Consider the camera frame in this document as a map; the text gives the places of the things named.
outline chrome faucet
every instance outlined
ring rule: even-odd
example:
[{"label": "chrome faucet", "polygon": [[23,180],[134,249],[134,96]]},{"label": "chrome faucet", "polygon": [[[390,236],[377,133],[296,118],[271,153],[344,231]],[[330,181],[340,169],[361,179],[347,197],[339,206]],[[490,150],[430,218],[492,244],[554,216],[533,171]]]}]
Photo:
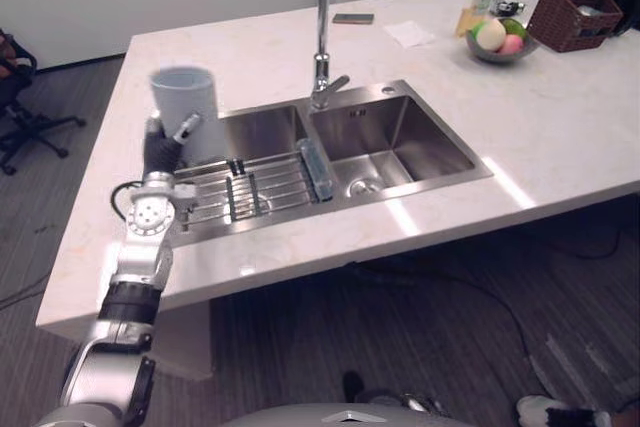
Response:
[{"label": "chrome faucet", "polygon": [[318,52],[313,56],[315,76],[311,91],[311,107],[326,109],[329,97],[349,82],[349,76],[343,75],[329,83],[329,54],[327,53],[327,31],[329,26],[329,0],[318,0]]}]

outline white paper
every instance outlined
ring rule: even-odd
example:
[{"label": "white paper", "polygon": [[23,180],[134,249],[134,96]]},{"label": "white paper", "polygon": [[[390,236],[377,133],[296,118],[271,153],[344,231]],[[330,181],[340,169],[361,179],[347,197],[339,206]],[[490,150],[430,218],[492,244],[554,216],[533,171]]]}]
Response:
[{"label": "white paper", "polygon": [[401,24],[386,25],[384,30],[405,49],[430,44],[436,38],[435,35],[424,30],[413,20]]}]

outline brown basket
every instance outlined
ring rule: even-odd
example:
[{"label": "brown basket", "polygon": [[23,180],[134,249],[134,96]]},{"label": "brown basket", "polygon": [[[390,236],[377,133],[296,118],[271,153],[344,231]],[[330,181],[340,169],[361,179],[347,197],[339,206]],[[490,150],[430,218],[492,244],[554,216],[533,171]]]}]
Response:
[{"label": "brown basket", "polygon": [[[586,5],[601,15],[582,14]],[[600,47],[622,19],[613,0],[540,0],[527,30],[538,42],[557,52]]]}]

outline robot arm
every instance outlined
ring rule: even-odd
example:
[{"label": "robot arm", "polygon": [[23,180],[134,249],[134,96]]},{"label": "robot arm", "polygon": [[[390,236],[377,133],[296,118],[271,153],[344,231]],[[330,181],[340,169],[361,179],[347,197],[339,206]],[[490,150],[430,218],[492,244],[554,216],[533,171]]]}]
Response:
[{"label": "robot arm", "polygon": [[150,119],[143,185],[132,194],[117,270],[67,375],[60,408],[35,427],[137,427],[144,422],[155,369],[145,354],[173,257],[166,236],[175,206],[195,198],[195,186],[175,185],[172,173],[198,123],[198,116],[190,117],[167,139],[159,121]]}]

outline wire rack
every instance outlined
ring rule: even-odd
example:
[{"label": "wire rack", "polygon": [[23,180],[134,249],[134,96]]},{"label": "wire rack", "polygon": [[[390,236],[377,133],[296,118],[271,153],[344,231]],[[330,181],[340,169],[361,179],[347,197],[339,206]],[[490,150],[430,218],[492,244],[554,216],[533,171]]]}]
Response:
[{"label": "wire rack", "polygon": [[177,171],[176,179],[198,186],[197,205],[180,215],[183,232],[318,202],[299,152],[192,167]]}]

